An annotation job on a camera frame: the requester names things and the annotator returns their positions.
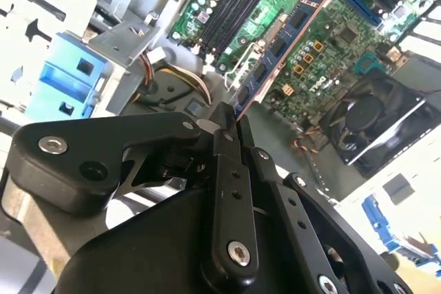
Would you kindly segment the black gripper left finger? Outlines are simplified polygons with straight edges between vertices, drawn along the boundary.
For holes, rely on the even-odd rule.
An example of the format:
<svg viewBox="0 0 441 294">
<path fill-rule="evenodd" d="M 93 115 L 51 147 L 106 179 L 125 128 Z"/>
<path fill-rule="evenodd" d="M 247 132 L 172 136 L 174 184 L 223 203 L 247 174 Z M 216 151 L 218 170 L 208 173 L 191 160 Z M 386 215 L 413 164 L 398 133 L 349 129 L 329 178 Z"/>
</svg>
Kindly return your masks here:
<svg viewBox="0 0 441 294">
<path fill-rule="evenodd" d="M 252 188 L 233 108 L 34 123 L 8 154 L 8 213 L 57 279 L 89 241 L 178 193 Z"/>
</svg>

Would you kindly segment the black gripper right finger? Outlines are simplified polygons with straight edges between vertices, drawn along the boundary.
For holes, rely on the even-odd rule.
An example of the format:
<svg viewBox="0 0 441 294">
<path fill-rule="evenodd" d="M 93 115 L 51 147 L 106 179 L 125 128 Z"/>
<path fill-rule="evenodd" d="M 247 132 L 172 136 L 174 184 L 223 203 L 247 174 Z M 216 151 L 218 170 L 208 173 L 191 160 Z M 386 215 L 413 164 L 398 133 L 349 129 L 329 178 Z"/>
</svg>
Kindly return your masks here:
<svg viewBox="0 0 441 294">
<path fill-rule="evenodd" d="M 295 293 L 411 293 L 409 285 L 300 174 L 281 178 L 254 143 L 247 117 L 238 122 L 256 208 L 267 213 L 273 253 Z"/>
</svg>

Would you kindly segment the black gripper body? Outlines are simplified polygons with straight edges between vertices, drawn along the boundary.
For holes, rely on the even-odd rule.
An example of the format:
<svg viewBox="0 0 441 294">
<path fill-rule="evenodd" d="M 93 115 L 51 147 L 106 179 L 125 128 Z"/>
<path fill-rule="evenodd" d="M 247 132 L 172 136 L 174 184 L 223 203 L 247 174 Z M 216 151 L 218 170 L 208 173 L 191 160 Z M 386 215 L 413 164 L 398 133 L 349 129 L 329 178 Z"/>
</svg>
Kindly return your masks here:
<svg viewBox="0 0 441 294">
<path fill-rule="evenodd" d="M 57 292 L 306 293 L 283 246 L 250 192 L 184 191 L 82 246 Z"/>
</svg>

